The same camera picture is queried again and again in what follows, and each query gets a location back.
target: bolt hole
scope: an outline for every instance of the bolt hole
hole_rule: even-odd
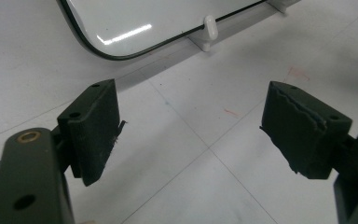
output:
[[[17,141],[20,143],[29,143],[33,142],[34,140],[38,139],[40,137],[40,132],[28,132],[23,133],[17,138]]]
[[[31,206],[35,200],[36,197],[33,194],[22,196],[14,203],[14,209],[18,211],[24,210],[25,208]]]
[[[72,119],[77,118],[79,116],[80,116],[80,113],[77,113],[77,112],[72,113],[72,114],[69,115],[69,117],[72,118]]]
[[[332,120],[338,120],[339,117],[337,117],[337,116],[335,116],[335,115],[332,115],[332,116],[330,116],[330,119],[332,119]]]

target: metal bracket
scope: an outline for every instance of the metal bracket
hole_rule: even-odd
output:
[[[86,186],[98,181],[124,120],[113,79],[95,83],[59,116],[53,130],[12,135],[0,161],[0,224],[74,224],[64,172]]]
[[[262,130],[294,172],[327,179],[334,168],[339,224],[358,223],[358,137],[348,135],[351,119],[303,90],[270,82]]]
[[[205,28],[198,31],[188,38],[193,41],[202,51],[208,52],[211,50],[211,43],[218,36],[216,20],[213,16],[207,16],[204,19]]]

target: white tile floor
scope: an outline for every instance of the white tile floor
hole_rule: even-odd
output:
[[[337,174],[295,175],[258,126],[278,80],[352,118],[358,134],[358,1],[303,0],[210,53],[180,40],[124,63],[83,50],[56,3],[45,2],[0,6],[10,12],[0,19],[0,154],[13,133],[52,129],[85,87],[117,78],[129,124],[101,181],[85,188],[66,173],[77,222],[337,223]]]

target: white plastic clip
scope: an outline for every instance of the white plastic clip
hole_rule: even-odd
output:
[[[267,3],[275,7],[281,13],[285,13],[287,7],[292,5],[294,2],[298,2],[297,0],[268,0]]]
[[[214,41],[218,35],[216,20],[213,16],[207,16],[204,19],[204,25],[205,28],[203,30],[197,31],[188,38],[199,46],[202,51],[208,52],[211,50],[212,41]]]

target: red mark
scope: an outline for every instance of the red mark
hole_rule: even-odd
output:
[[[227,110],[227,109],[225,109],[225,112],[228,113],[228,114],[234,115],[235,117],[239,116],[238,114],[236,114],[236,113],[234,113],[234,112],[232,112],[230,110]]]
[[[289,72],[287,73],[287,76],[284,78],[283,82],[286,82],[289,76],[292,77],[298,77],[298,78],[305,78],[307,81],[310,81],[310,78],[305,75],[305,72],[299,68],[294,68],[293,66],[290,67]]]

